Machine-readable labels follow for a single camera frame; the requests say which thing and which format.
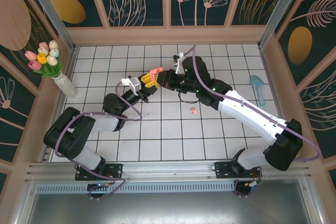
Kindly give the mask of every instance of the white vase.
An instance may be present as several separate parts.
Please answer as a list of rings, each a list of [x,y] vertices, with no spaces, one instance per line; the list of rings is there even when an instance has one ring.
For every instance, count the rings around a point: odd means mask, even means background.
[[[55,84],[67,96],[67,98],[75,98],[78,94],[77,89],[71,83],[69,78],[61,72],[59,77],[52,77]]]

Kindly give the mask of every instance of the cable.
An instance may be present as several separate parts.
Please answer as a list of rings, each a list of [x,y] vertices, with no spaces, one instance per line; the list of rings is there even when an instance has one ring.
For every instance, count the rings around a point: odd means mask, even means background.
[[[196,74],[196,77],[198,79],[198,81],[200,82],[200,84],[203,86],[203,88],[205,88],[208,92],[216,95],[216,96],[219,96],[219,97],[223,97],[225,99],[229,99],[229,100],[232,100],[234,102],[238,102],[238,103],[241,103],[241,100],[239,99],[236,99],[236,98],[233,98],[233,97],[229,97],[227,95],[224,95],[224,94],[220,94],[218,92],[215,92],[213,91],[212,89],[208,88],[207,85],[202,81],[201,79],[201,76],[200,74],[198,73],[198,69],[197,69],[197,66],[196,66],[196,46],[194,45],[192,48],[192,51],[193,51],[193,67],[194,67],[194,70],[195,70],[195,74]],[[307,139],[306,137],[300,135],[299,133],[291,130],[290,128],[287,128],[281,124],[278,124],[277,121],[275,121],[274,119],[270,118],[269,116],[265,115],[264,113],[260,112],[258,109],[256,109],[255,107],[245,103],[244,106],[248,107],[249,109],[253,110],[254,112],[258,113],[259,115],[261,115],[263,118],[267,119],[269,122],[275,124],[275,125],[278,125],[280,128],[282,128],[283,130],[285,131],[288,131],[289,133],[293,134],[294,136],[304,140],[305,142],[307,142],[308,144],[310,144],[316,151],[317,151],[317,155],[315,157],[309,157],[309,158],[296,158],[295,160],[296,161],[303,161],[303,162],[306,162],[306,161],[312,161],[312,160],[316,160],[318,159],[322,154],[321,154],[321,151],[320,149],[317,147],[317,145],[315,145],[315,143],[313,143],[312,141],[310,141],[309,139]]]
[[[76,121],[78,118],[82,117],[82,116],[85,116],[85,115],[108,115],[108,116],[112,116],[114,118],[118,118],[118,119],[122,119],[122,120],[125,120],[125,121],[140,121],[142,120],[142,115],[141,113],[131,104],[129,103],[127,100],[125,100],[119,93],[118,93],[118,87],[121,85],[121,82],[119,82],[116,86],[116,95],[124,102],[126,103],[130,108],[132,108],[138,115],[139,115],[139,118],[138,119],[131,119],[131,118],[123,118],[121,116],[117,116],[117,115],[113,115],[113,114],[109,114],[109,113],[106,113],[106,112],[85,112],[85,113],[81,113],[81,114],[78,114],[76,115],[66,126],[65,128],[63,129],[63,131],[61,132],[57,142],[56,142],[56,145],[55,145],[55,155],[58,156],[58,157],[64,157],[63,155],[60,155],[58,153],[58,147],[59,147],[59,144],[64,136],[64,134],[66,133],[66,131],[70,128],[70,126],[73,124],[74,121]],[[112,195],[115,191],[117,191],[125,182],[126,180],[124,178],[111,178],[111,177],[106,177],[106,176],[102,176],[100,174],[97,174],[93,171],[91,171],[89,168],[79,164],[78,162],[74,161],[74,160],[70,160],[71,162],[75,163],[76,165],[82,167],[84,170],[86,170],[88,173],[91,173],[92,175],[96,176],[96,177],[99,177],[99,178],[103,178],[103,179],[106,179],[106,180],[109,180],[109,181],[119,181],[121,180],[122,183],[117,186],[112,192],[108,193],[108,194],[105,194],[103,195],[102,197],[100,197],[100,199],[104,199],[104,198],[107,198],[109,197],[110,195]],[[102,187],[107,187],[105,185],[103,186],[96,186],[96,187],[92,187],[89,191],[89,197],[92,199],[92,196],[91,196],[91,192],[94,190],[94,189],[97,189],[97,188],[102,188]]]
[[[186,101],[183,101],[183,100],[181,99],[181,92],[178,92],[178,93],[177,93],[177,96],[178,96],[178,98],[180,99],[181,102],[185,102],[185,103],[198,103],[198,101],[195,101],[195,102],[186,102]]]

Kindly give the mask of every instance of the white tiled floor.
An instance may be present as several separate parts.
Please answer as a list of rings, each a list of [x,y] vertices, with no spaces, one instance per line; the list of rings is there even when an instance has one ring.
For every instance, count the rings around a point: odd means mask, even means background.
[[[125,76],[140,76],[159,66],[174,68],[172,55],[192,45],[81,47],[72,82],[78,89],[65,108],[102,111],[103,98],[114,93]],[[197,55],[206,62],[212,77],[233,86],[244,98],[257,104],[256,91],[249,84],[252,74],[265,83],[262,92],[265,111],[277,116],[271,88],[257,45],[198,45]],[[181,94],[183,101],[197,101],[195,94]],[[120,132],[95,132],[87,146],[110,162],[168,161],[232,158],[241,148],[264,145],[258,135],[238,120],[203,104],[181,102],[177,92],[160,89],[149,103],[135,106],[141,122],[126,122]],[[138,115],[131,109],[129,118]],[[52,155],[52,162],[66,161]]]

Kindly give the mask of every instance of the small pink object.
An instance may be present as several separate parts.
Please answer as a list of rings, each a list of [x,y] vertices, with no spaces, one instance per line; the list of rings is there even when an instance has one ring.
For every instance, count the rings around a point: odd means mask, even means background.
[[[37,60],[32,60],[30,63],[28,63],[28,66],[33,70],[40,70],[42,65]]]
[[[41,42],[40,44],[38,44],[38,47],[44,47],[47,51],[49,51],[49,47],[48,44],[46,42]]]
[[[31,51],[26,51],[25,56],[28,60],[37,60],[37,55]]]
[[[151,75],[151,80],[155,81],[157,73],[160,73],[162,71],[163,71],[162,67],[155,68],[155,69],[152,69],[151,71],[149,71],[149,74]]]

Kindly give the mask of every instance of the purple cable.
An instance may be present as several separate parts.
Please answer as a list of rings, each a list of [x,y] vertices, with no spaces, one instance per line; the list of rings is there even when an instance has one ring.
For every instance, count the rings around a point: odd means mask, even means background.
[[[64,157],[63,155],[60,155],[58,153],[58,147],[59,147],[59,144],[64,136],[64,134],[66,133],[66,131],[70,128],[70,126],[73,124],[73,122],[75,120],[77,120],[78,118],[80,118],[81,116],[84,116],[84,115],[109,115],[109,116],[112,116],[114,118],[118,118],[118,119],[122,119],[122,120],[125,120],[125,121],[140,121],[142,120],[142,115],[141,113],[131,104],[129,103],[127,100],[125,100],[119,93],[118,93],[118,87],[121,85],[121,82],[119,82],[116,86],[116,95],[124,102],[126,103],[130,108],[132,108],[138,115],[139,115],[139,118],[138,119],[130,119],[130,118],[123,118],[121,116],[117,116],[117,115],[113,115],[113,114],[109,114],[109,113],[105,113],[105,112],[85,112],[85,113],[81,113],[79,115],[76,115],[68,124],[67,126],[65,126],[65,128],[63,129],[63,131],[61,132],[57,142],[56,142],[56,145],[55,145],[55,155],[58,156],[58,157]],[[104,196],[100,197],[100,199],[104,199],[104,198],[107,198],[109,197],[111,194],[113,194],[115,191],[117,191],[124,183],[125,183],[125,179],[124,178],[111,178],[111,177],[106,177],[106,176],[102,176],[102,175],[99,175],[93,171],[91,171],[90,169],[88,169],[87,167],[77,163],[76,161],[74,160],[70,160],[71,162],[75,163],[76,165],[79,165],[81,166],[84,170],[86,170],[87,172],[91,173],[92,175],[96,176],[96,177],[99,177],[99,178],[103,178],[103,179],[106,179],[106,180],[110,180],[110,181],[119,181],[121,180],[122,183],[117,186],[112,192],[108,193],[108,194],[105,194]],[[96,187],[92,187],[89,191],[89,197],[92,198],[91,196],[91,192],[96,189],[96,188],[102,188],[102,187],[107,187],[107,186],[96,186]]]
[[[220,93],[217,93],[215,91],[213,91],[212,89],[208,88],[205,83],[202,81],[201,79],[201,76],[199,76],[200,74],[198,73],[198,69],[197,69],[197,66],[196,66],[196,46],[194,45],[192,47],[192,51],[193,51],[193,67],[195,69],[195,74],[196,74],[196,77],[198,79],[198,81],[201,83],[201,85],[203,86],[203,88],[205,88],[207,91],[209,91],[210,93],[216,95],[216,96],[219,96],[219,97],[223,97],[225,99],[229,99],[229,100],[232,100],[234,102],[238,102],[238,103],[241,103],[242,101],[239,100],[239,99],[236,99],[236,98],[233,98],[233,97],[229,97],[227,95],[224,95],[224,94],[220,94]],[[262,112],[260,112],[259,110],[257,110],[256,108],[254,108],[253,106],[249,105],[249,104],[244,104],[244,106],[248,107],[249,109],[253,110],[254,112],[258,113],[259,115],[261,115],[263,118],[267,119],[268,121],[270,121],[271,123],[275,124],[275,125],[278,125],[280,128],[282,128],[283,130],[286,130],[288,131],[289,133],[293,134],[294,136],[306,141],[307,143],[309,143],[312,147],[314,147],[314,149],[317,151],[317,155],[315,157],[309,157],[309,158],[296,158],[295,160],[296,161],[312,161],[312,160],[315,160],[315,159],[318,159],[320,156],[321,156],[321,151],[320,149],[317,147],[317,145],[315,145],[313,142],[311,142],[309,139],[305,138],[304,136],[300,135],[299,133],[281,125],[281,124],[278,124],[277,121],[275,121],[274,119],[270,118],[269,116],[263,114]]]

